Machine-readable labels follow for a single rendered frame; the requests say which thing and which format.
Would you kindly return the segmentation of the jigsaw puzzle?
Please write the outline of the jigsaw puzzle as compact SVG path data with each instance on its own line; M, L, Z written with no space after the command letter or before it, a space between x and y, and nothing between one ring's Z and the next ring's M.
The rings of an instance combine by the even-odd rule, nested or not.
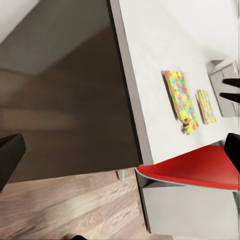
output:
M186 124L184 129L185 134L188 136L199 127L199 124L189 96L183 72L165 70L164 75L169 86L168 88L178 119L181 123Z
M209 97L209 92L199 89L197 93L199 104L203 113L205 125L216 123L215 114Z

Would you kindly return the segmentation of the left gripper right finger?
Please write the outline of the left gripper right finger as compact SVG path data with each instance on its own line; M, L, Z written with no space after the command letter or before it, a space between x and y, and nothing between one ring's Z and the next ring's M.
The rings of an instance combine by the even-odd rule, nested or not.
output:
M224 151L230 158L236 169L240 172L240 135L229 133L227 135Z

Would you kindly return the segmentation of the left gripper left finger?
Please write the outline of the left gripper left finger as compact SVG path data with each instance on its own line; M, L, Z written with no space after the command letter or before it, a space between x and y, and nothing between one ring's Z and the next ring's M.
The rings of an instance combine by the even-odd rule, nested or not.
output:
M26 153L22 133L0 138L0 193Z

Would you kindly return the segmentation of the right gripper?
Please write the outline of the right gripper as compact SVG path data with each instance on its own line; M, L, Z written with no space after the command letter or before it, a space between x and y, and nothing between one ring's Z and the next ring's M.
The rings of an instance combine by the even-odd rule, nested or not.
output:
M224 84L231 85L234 87L240 87L240 78L226 78L222 82ZM221 92L220 96L225 99L240 103L240 93Z

